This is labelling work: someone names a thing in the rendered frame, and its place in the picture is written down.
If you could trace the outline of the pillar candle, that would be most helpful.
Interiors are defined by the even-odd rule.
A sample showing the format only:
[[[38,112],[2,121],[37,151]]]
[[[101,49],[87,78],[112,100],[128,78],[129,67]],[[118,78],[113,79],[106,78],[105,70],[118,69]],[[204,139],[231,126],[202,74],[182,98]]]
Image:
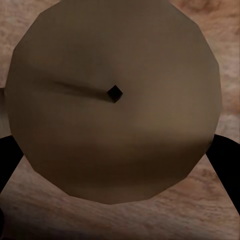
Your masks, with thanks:
[[[12,135],[4,90],[5,88],[0,88],[0,139]]]
[[[184,180],[212,145],[220,68],[168,0],[62,0],[14,48],[10,133],[67,195],[145,201]]]

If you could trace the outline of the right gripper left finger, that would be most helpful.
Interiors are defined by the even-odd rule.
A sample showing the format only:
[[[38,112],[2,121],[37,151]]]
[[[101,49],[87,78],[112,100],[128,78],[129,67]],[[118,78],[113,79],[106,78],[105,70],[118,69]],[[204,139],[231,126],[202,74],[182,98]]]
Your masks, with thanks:
[[[0,138],[0,193],[23,155],[24,153],[12,135]]]

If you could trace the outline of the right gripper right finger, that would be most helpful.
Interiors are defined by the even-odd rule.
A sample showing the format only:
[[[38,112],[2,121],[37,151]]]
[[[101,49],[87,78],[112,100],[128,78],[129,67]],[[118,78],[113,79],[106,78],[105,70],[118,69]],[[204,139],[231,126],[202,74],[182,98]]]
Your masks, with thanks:
[[[215,134],[206,155],[240,214],[240,144]]]

